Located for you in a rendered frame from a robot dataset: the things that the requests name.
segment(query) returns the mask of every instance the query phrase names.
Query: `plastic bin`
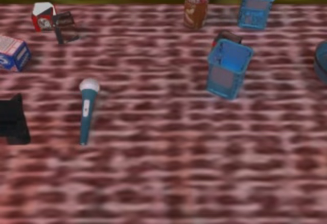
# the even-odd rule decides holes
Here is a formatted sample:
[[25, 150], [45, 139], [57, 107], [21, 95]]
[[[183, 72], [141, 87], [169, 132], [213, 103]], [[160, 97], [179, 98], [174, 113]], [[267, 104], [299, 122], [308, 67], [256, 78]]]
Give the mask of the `plastic bin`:
[[313, 67], [317, 76], [327, 84], [327, 41], [317, 46]]
[[238, 18], [239, 27], [265, 29], [273, 1], [275, 0], [242, 0]]
[[236, 98], [252, 56], [252, 48], [220, 39], [208, 56], [206, 89], [228, 100]]

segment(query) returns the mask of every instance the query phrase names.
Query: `blue handle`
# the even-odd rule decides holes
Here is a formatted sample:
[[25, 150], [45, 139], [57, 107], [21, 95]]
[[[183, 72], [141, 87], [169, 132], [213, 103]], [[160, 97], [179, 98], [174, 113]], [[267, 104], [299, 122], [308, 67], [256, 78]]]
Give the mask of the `blue handle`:
[[[92, 119], [92, 112], [94, 102], [97, 96], [97, 92], [91, 89], [85, 89], [82, 91], [82, 99], [83, 99], [83, 106], [82, 106], [82, 118], [81, 118], [81, 126], [80, 126], [80, 145], [87, 145], [88, 141], [88, 134], [91, 125]], [[84, 101], [89, 100], [89, 108], [87, 116], [84, 116]]]

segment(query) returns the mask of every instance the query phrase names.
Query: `blue round container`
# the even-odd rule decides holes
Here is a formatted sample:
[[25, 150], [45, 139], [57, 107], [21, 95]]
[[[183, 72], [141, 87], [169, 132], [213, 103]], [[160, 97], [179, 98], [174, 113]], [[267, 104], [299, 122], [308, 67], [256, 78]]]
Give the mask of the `blue round container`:
[[327, 84], [327, 41], [323, 41], [318, 45], [313, 68], [317, 76]]

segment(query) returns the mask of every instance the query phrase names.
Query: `brown and pink can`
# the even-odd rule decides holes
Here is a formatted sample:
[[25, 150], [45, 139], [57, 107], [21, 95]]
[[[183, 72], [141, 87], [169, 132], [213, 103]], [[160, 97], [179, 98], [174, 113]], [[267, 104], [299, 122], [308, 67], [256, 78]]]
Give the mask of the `brown and pink can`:
[[208, 10], [209, 0], [185, 0], [184, 4], [184, 25], [200, 29], [203, 27]]

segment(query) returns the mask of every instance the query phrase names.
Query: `red and white box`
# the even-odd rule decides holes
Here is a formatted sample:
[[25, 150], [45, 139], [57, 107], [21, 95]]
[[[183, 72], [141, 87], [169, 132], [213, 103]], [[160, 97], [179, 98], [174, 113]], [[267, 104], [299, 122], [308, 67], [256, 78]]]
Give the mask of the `red and white box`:
[[35, 3], [32, 12], [32, 22], [36, 31], [51, 31], [54, 29], [52, 17], [57, 15], [52, 3]]

